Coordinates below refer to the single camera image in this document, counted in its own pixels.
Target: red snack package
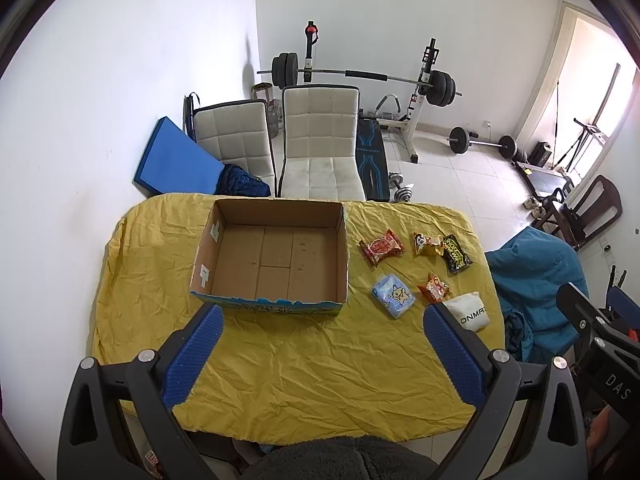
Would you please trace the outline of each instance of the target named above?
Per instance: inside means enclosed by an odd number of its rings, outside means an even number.
[[[444,300],[445,296],[449,293],[449,285],[440,281],[440,278],[429,273],[429,281],[425,286],[418,285],[420,292],[424,295],[430,303],[437,303]]]
[[[376,267],[383,258],[404,253],[402,242],[396,238],[396,235],[391,229],[388,229],[382,238],[373,240],[369,244],[364,243],[364,240],[360,240],[360,248],[362,248],[364,255]]]

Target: brown wooden chair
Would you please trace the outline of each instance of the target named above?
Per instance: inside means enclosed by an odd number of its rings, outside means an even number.
[[[580,213],[580,208],[598,184],[602,184],[602,192],[584,212]],[[611,208],[616,210],[615,214],[587,235],[585,231],[589,230],[589,226],[600,220]],[[571,245],[575,251],[578,251],[589,241],[599,236],[601,232],[621,216],[622,202],[620,201],[618,189],[612,181],[602,175],[598,175],[593,179],[589,189],[584,193],[575,208],[569,208],[566,204],[551,201],[545,215],[540,220],[533,222],[532,226],[536,229],[544,230],[543,226],[547,223],[555,225],[556,228],[551,234],[557,235],[558,232],[561,233],[564,241]]]

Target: silver bolt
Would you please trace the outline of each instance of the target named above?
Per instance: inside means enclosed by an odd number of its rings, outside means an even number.
[[[494,359],[499,363],[505,363],[509,360],[509,353],[504,350],[494,350]]]
[[[80,361],[80,367],[82,370],[88,370],[89,368],[93,368],[95,364],[95,359],[93,357],[85,357]]]
[[[143,350],[138,354],[138,361],[143,363],[148,363],[154,357],[156,357],[156,352],[154,352],[153,350],[147,349],[147,350]]]
[[[554,357],[554,366],[564,370],[566,368],[566,361],[564,360],[564,357],[560,357],[559,355]]]

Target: wrinkled yellow fabric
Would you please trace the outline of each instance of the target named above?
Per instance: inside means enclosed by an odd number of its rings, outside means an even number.
[[[98,290],[93,353],[101,363],[157,349],[201,303],[189,293],[191,266],[215,196],[168,194],[133,208],[108,245]],[[345,202],[349,298],[337,316],[226,310],[219,343],[189,399],[174,413],[188,430],[292,444],[336,435],[402,441],[464,426],[463,404],[422,332],[430,271],[453,295],[478,291],[490,324],[478,335],[504,348],[504,324],[484,254],[469,220],[427,204]],[[405,243],[373,268],[358,246],[386,231]],[[411,236],[455,234],[474,264],[450,276],[440,256],[414,256]],[[371,295],[395,273],[416,303],[393,320]]]

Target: open cardboard box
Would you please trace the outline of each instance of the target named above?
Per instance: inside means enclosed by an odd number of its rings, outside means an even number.
[[[221,198],[200,237],[190,289],[222,307],[338,312],[348,254],[340,202]]]

